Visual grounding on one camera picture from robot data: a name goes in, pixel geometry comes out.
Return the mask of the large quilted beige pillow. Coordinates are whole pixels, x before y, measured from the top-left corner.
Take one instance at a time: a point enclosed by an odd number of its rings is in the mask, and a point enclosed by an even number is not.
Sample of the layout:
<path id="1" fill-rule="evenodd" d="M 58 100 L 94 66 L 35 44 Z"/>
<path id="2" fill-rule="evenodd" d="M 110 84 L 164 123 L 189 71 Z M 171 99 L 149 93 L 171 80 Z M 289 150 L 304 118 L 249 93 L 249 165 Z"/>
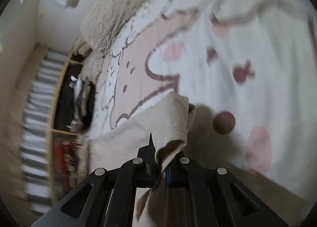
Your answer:
<path id="1" fill-rule="evenodd" d="M 106 53 L 122 27 L 147 0 L 97 0 L 80 25 L 84 45 Z"/>

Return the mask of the bear print bed sheet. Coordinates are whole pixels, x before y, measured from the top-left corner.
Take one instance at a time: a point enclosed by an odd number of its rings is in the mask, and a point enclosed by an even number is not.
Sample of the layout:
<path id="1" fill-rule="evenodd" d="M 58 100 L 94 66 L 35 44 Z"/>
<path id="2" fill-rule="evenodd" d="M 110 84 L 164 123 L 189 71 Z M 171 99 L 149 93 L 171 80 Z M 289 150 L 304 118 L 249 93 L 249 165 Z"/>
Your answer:
<path id="1" fill-rule="evenodd" d="M 262 198 L 316 199 L 316 11 L 309 0 L 149 0 L 103 69 L 90 137 L 161 101 L 196 107 L 186 154 Z"/>

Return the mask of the wooden side shelf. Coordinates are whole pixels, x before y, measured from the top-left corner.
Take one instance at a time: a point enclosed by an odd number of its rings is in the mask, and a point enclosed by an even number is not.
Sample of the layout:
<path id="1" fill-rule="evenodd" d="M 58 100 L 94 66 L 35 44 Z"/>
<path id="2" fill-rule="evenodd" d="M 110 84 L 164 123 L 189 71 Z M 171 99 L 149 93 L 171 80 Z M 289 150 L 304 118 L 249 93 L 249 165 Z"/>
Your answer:
<path id="1" fill-rule="evenodd" d="M 51 100 L 51 105 L 48 110 L 47 117 L 47 131 L 46 131 L 46 170 L 48 173 L 47 181 L 49 187 L 49 195 L 51 199 L 51 206 L 58 202 L 58 192 L 55 187 L 55 168 L 54 168 L 54 134 L 71 135 L 77 136 L 76 133 L 63 130 L 65 127 L 61 128 L 61 110 L 60 110 L 60 93 L 66 76 L 66 72 L 70 64 L 82 64 L 81 62 L 72 60 L 73 48 L 70 49 L 63 65 L 60 69 L 57 81 L 53 89 L 53 96 Z"/>

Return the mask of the grey window curtain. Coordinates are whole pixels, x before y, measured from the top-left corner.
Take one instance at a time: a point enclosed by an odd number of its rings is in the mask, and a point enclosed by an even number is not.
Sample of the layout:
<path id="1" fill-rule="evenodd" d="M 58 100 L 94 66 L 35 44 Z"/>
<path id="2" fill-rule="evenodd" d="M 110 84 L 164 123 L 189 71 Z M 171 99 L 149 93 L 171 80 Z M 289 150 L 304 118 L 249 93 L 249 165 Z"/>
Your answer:
<path id="1" fill-rule="evenodd" d="M 67 56 L 48 50 L 35 72 L 23 111 L 21 169 L 31 210 L 44 214 L 52 207 L 47 170 L 48 118 L 57 80 Z"/>

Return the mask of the red tasselled cloth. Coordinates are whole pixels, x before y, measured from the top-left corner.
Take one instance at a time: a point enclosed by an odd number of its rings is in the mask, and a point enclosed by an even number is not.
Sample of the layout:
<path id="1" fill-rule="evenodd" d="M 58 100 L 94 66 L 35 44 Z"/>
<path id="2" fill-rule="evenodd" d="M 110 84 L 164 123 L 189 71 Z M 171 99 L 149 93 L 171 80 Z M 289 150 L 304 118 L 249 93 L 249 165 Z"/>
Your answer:
<path id="1" fill-rule="evenodd" d="M 57 139 L 54 141 L 54 178 L 59 192 L 63 194 L 76 187 L 79 148 L 79 143 L 73 139 Z"/>

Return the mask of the crumpled beige pillows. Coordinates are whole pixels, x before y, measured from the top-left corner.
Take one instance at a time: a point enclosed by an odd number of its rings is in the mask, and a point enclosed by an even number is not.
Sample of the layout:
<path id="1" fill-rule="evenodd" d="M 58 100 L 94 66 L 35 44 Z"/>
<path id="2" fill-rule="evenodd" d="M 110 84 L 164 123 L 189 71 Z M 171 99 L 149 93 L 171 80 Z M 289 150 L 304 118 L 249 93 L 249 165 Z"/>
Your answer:
<path id="1" fill-rule="evenodd" d="M 74 43 L 73 53 L 74 55 L 87 57 L 92 52 L 92 48 L 89 44 L 84 40 L 82 36 L 79 36 Z"/>

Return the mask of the beige garment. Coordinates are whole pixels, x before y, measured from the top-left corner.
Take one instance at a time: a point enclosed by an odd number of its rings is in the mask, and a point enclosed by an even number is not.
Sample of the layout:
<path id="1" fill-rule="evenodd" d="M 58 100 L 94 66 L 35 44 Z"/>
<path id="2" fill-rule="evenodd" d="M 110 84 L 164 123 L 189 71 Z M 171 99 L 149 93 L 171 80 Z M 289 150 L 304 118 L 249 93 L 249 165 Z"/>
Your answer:
<path id="1" fill-rule="evenodd" d="M 185 191 L 165 183 L 167 165 L 187 146 L 187 134 L 196 116 L 185 96 L 167 94 L 161 101 L 117 126 L 91 138 L 89 170 L 111 170 L 133 159 L 152 140 L 158 165 L 158 184 L 137 191 L 134 226 L 187 226 Z"/>

